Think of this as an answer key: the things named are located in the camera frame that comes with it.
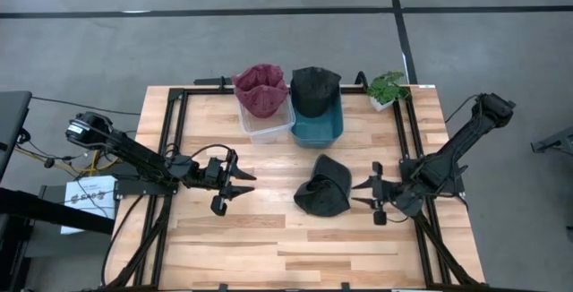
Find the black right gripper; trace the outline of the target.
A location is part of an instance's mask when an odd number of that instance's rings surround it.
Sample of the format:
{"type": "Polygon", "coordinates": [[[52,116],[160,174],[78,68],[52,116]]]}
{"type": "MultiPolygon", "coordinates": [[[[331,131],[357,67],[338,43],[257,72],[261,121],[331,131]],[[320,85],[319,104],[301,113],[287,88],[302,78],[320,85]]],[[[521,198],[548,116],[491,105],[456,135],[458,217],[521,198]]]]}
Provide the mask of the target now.
{"type": "Polygon", "coordinates": [[[385,226],[388,222],[387,212],[383,209],[385,202],[391,201],[391,194],[393,192],[393,184],[389,181],[382,179],[383,167],[380,162],[372,163],[373,176],[359,185],[353,186],[353,189],[372,188],[372,199],[356,198],[354,201],[367,204],[373,209],[373,222],[378,226],[385,226]]]}

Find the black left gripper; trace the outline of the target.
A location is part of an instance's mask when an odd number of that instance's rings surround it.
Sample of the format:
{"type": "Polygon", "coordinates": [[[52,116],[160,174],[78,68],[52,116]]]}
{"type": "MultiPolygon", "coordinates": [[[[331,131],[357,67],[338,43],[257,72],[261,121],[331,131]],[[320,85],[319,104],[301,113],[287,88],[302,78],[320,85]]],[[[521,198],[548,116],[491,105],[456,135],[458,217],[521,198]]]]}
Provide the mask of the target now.
{"type": "Polygon", "coordinates": [[[256,177],[241,170],[236,165],[236,154],[234,150],[228,150],[224,159],[211,157],[205,169],[205,181],[211,189],[218,190],[211,201],[210,208],[218,216],[225,216],[227,213],[226,201],[252,192],[250,186],[232,186],[231,176],[241,180],[256,180],[256,177]]]}

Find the black knit hat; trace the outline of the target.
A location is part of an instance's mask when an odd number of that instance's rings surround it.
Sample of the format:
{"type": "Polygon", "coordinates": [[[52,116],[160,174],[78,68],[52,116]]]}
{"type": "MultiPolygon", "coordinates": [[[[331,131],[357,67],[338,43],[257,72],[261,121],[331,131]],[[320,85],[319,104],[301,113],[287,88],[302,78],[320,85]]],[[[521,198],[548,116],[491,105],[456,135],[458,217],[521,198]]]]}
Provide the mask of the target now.
{"type": "Polygon", "coordinates": [[[328,69],[309,66],[292,72],[293,105],[305,117],[321,116],[339,94],[341,76],[328,69]]]}
{"type": "Polygon", "coordinates": [[[325,154],[315,161],[310,179],[294,194],[295,204],[306,214],[329,218],[350,209],[352,174],[325,154]]]}

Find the clear plastic bin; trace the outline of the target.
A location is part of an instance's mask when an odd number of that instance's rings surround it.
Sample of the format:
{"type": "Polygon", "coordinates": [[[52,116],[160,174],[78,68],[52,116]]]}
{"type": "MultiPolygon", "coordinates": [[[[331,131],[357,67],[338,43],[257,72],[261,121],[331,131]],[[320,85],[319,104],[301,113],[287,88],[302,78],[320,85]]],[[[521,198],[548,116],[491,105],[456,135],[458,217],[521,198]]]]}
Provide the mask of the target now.
{"type": "Polygon", "coordinates": [[[275,143],[285,138],[295,121],[295,111],[289,97],[267,118],[258,118],[242,104],[239,105],[240,125],[253,144],[275,143]]]}

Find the teal plastic bin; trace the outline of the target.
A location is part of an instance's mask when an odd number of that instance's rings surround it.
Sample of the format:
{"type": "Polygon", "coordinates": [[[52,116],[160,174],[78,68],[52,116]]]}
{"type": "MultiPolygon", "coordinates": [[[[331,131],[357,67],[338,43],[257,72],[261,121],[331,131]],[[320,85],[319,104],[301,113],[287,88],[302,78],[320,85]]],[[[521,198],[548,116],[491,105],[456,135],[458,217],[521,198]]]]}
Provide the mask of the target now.
{"type": "Polygon", "coordinates": [[[344,132],[344,115],[340,95],[333,99],[321,116],[303,116],[296,107],[294,111],[295,124],[291,127],[291,134],[299,147],[327,149],[344,132]]]}

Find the small potted green plant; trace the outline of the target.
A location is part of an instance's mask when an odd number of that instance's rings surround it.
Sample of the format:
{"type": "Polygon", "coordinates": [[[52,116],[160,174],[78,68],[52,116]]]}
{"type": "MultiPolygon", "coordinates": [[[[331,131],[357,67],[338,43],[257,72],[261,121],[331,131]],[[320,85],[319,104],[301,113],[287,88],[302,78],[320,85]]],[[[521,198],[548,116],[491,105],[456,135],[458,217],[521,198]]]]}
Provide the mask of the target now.
{"type": "Polygon", "coordinates": [[[410,97],[409,91],[398,84],[404,76],[402,72],[389,71],[372,81],[366,93],[377,112],[391,107],[400,99],[410,97]]]}

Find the white printed paper sheet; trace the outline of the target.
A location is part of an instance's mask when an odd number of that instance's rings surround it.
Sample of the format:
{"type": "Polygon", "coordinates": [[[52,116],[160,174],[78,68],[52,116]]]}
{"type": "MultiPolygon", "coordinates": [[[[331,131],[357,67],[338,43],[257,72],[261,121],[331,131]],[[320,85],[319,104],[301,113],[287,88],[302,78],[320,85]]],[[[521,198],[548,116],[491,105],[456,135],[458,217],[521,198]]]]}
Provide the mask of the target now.
{"type": "Polygon", "coordinates": [[[89,176],[68,182],[64,205],[107,219],[115,219],[115,179],[112,176],[89,176]]]}

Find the grey metal stand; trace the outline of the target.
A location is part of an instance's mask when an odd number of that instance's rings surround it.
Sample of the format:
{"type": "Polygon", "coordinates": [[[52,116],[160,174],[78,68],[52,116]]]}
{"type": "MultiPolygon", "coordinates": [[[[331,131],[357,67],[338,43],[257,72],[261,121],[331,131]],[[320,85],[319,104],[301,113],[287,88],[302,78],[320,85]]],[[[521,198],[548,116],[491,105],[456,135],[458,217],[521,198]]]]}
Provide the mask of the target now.
{"type": "Polygon", "coordinates": [[[543,153],[548,149],[555,149],[573,155],[573,126],[554,133],[543,140],[531,142],[530,145],[535,153],[543,153]]]}

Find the black beam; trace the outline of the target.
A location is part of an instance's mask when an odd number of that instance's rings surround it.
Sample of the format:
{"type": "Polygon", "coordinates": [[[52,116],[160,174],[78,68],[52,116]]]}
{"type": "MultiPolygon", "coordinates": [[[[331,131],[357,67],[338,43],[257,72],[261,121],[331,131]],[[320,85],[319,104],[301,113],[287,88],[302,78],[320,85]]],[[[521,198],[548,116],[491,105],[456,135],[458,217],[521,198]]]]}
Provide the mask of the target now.
{"type": "Polygon", "coordinates": [[[19,255],[30,238],[30,219],[107,235],[114,229],[112,219],[0,187],[0,292],[18,289],[25,280],[19,274],[19,255]]]}

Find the black desk panel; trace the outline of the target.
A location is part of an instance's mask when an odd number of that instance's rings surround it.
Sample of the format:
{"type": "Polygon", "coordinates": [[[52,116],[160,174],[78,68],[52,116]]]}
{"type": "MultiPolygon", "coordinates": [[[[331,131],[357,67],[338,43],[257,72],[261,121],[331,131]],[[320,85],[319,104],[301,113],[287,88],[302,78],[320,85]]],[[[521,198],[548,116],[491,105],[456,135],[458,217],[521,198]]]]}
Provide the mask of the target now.
{"type": "Polygon", "coordinates": [[[27,90],[0,91],[0,180],[21,133],[31,96],[27,90]]]}

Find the black aluminium table frame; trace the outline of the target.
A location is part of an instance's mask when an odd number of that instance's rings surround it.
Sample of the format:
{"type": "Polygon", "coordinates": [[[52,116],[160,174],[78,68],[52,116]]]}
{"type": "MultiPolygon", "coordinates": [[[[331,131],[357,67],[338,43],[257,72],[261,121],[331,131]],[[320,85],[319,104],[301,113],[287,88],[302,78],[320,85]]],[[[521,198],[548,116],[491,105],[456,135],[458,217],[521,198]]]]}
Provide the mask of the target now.
{"type": "MultiPolygon", "coordinates": [[[[144,121],[143,115],[147,109],[153,110],[155,105],[152,97],[155,92],[161,92],[162,98],[166,102],[165,113],[163,114],[163,122],[161,133],[158,138],[158,152],[161,154],[170,154],[169,152],[179,151],[183,146],[184,141],[184,128],[187,119],[187,110],[191,96],[231,96],[233,94],[232,85],[226,85],[221,77],[220,85],[210,86],[188,86],[176,87],[169,86],[165,90],[159,88],[167,86],[153,86],[148,88],[146,99],[144,102],[144,109],[141,111],[141,121],[144,121]]],[[[364,95],[368,90],[368,82],[363,72],[359,72],[353,85],[340,85],[339,90],[344,95],[364,95]]],[[[413,136],[414,146],[416,153],[419,153],[420,159],[422,158],[423,145],[421,135],[419,134],[417,117],[415,117],[415,104],[412,98],[412,91],[410,99],[406,100],[406,111],[408,113],[408,123],[411,126],[411,133],[413,136]]],[[[396,122],[397,137],[399,142],[399,150],[402,154],[402,159],[399,161],[400,167],[409,157],[409,149],[407,148],[406,131],[404,127],[404,119],[399,103],[393,104],[393,118],[396,122]]],[[[168,225],[171,216],[174,216],[174,203],[175,198],[183,198],[181,193],[185,189],[178,188],[174,190],[176,193],[154,193],[148,194],[148,205],[145,211],[141,228],[141,241],[137,249],[133,251],[133,267],[129,268],[127,263],[125,268],[118,274],[117,278],[110,280],[103,288],[98,291],[104,292],[168,292],[176,291],[179,289],[160,289],[160,280],[162,271],[164,269],[164,257],[167,250],[168,239],[168,225]]],[[[486,283],[478,282],[464,270],[461,264],[455,259],[454,255],[447,250],[447,246],[443,243],[442,235],[440,232],[440,224],[438,212],[436,210],[435,197],[424,196],[426,199],[424,204],[427,206],[429,219],[416,216],[411,219],[414,222],[413,228],[415,229],[416,248],[419,249],[419,258],[421,269],[423,273],[423,288],[352,288],[349,282],[340,282],[337,288],[334,289],[316,289],[316,288],[275,288],[268,289],[271,292],[358,292],[366,291],[399,291],[404,289],[407,291],[433,291],[433,292],[478,292],[478,291],[492,291],[492,287],[486,283]],[[427,240],[430,240],[436,251],[435,259],[440,267],[440,277],[442,282],[437,283],[434,281],[432,275],[431,256],[429,255],[429,248],[427,240]]],[[[218,283],[218,290],[216,289],[197,289],[197,288],[183,288],[182,290],[190,290],[192,292],[261,292],[264,289],[234,289],[229,288],[228,282],[218,283]]]]}

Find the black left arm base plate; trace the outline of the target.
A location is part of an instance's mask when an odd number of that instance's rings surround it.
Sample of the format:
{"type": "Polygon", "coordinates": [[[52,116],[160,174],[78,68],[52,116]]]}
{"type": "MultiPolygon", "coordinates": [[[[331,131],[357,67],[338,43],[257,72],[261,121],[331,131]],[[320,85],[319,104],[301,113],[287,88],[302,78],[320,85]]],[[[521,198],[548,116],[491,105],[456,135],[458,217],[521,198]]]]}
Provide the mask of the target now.
{"type": "Polygon", "coordinates": [[[115,193],[129,195],[174,195],[178,193],[179,184],[161,185],[143,180],[123,179],[115,181],[115,193]]]}

